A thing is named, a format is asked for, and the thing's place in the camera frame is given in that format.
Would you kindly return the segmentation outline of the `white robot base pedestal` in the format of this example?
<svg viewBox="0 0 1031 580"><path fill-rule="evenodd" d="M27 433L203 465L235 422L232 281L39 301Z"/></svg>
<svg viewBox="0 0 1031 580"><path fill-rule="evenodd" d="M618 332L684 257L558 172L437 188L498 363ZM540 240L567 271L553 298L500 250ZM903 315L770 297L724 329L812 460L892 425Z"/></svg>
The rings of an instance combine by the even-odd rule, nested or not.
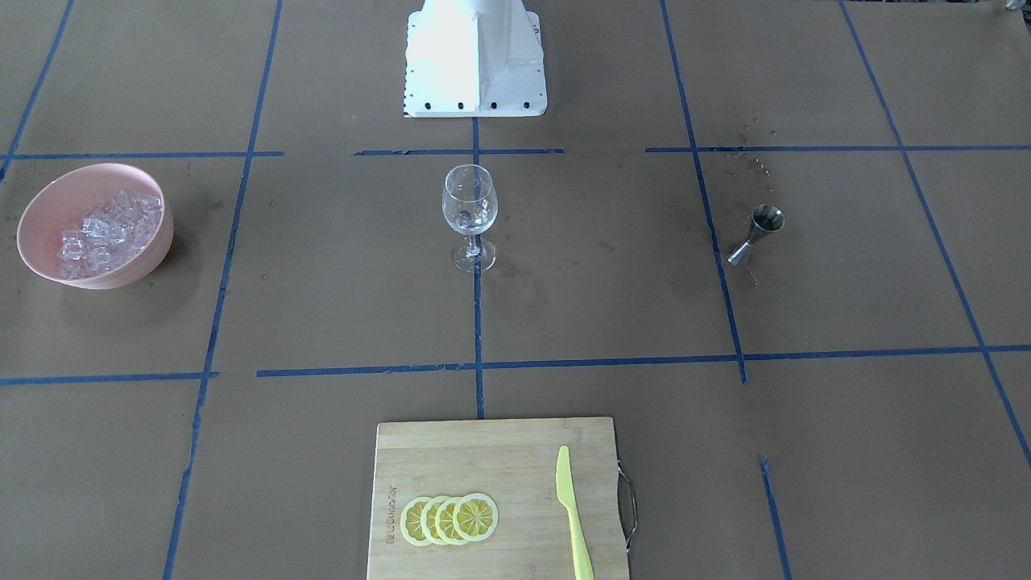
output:
<svg viewBox="0 0 1031 580"><path fill-rule="evenodd" d="M403 114L522 118L548 110L540 19L522 1L426 1L406 23Z"/></svg>

